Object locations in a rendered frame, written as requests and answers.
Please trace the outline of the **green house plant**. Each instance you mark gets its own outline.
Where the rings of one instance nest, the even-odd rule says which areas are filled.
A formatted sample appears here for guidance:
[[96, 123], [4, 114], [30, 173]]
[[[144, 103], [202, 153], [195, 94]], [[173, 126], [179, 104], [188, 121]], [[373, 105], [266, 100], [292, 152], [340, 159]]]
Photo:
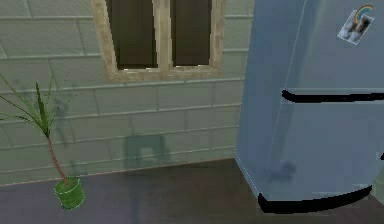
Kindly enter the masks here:
[[50, 154], [50, 157], [52, 159], [52, 162], [55, 166], [55, 169], [57, 170], [61, 180], [64, 182], [64, 185], [66, 187], [69, 186], [68, 178], [64, 174], [62, 168], [59, 165], [59, 162], [56, 158], [56, 155], [53, 150], [53, 144], [51, 141], [51, 129], [53, 122], [57, 116], [57, 111], [59, 110], [59, 107], [50, 108], [49, 107], [49, 101], [51, 98], [51, 90], [52, 90], [52, 84], [54, 79], [54, 74], [51, 74], [50, 81], [49, 81], [49, 88], [48, 93], [45, 95], [45, 98], [43, 98], [40, 86], [38, 82], [35, 82], [35, 98], [36, 98], [36, 104], [33, 105], [30, 101], [25, 99], [7, 80], [6, 78], [0, 73], [0, 79], [2, 82], [12, 91], [12, 93], [20, 100], [22, 103], [21, 106], [18, 104], [12, 102], [11, 100], [0, 96], [0, 99], [4, 102], [10, 104], [14, 108], [16, 108], [18, 111], [22, 112], [22, 115], [13, 115], [13, 114], [7, 114], [0, 112], [0, 121], [8, 120], [11, 118], [21, 120], [23, 122], [29, 123], [32, 126], [34, 126], [47, 140], [48, 144], [48, 151]]

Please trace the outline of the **green plant pot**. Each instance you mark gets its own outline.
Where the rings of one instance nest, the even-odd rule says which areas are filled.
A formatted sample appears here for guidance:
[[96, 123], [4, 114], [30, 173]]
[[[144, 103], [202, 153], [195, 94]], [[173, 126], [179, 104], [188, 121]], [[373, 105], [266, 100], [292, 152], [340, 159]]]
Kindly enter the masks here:
[[56, 183], [54, 193], [58, 197], [61, 207], [71, 210], [79, 207], [84, 202], [86, 194], [79, 177], [69, 176], [67, 182], [68, 185], [63, 180]]

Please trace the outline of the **pale blue fridge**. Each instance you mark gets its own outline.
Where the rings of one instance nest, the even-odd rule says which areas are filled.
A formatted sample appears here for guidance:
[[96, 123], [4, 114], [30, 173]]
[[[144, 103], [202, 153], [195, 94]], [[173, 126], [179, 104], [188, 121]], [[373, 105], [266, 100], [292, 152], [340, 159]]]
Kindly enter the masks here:
[[[358, 45], [337, 37], [353, 10]], [[368, 196], [384, 167], [384, 100], [294, 103], [294, 94], [384, 93], [384, 0], [255, 0], [235, 160], [261, 210], [319, 212]]]

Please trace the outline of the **beige framed window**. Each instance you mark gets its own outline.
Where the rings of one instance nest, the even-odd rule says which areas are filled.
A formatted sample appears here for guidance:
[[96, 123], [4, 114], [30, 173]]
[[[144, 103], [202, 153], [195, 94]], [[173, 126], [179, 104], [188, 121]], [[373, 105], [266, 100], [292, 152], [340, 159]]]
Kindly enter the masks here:
[[89, 0], [111, 82], [216, 78], [226, 0]]

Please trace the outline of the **photo with rainbow magnet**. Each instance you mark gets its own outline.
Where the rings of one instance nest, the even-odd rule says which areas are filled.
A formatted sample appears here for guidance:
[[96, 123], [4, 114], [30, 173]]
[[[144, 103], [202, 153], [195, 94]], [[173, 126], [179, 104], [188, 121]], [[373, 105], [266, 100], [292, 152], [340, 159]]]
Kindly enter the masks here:
[[369, 16], [373, 9], [371, 4], [365, 4], [357, 10], [353, 10], [337, 37], [353, 45], [358, 45], [374, 21], [374, 18]]

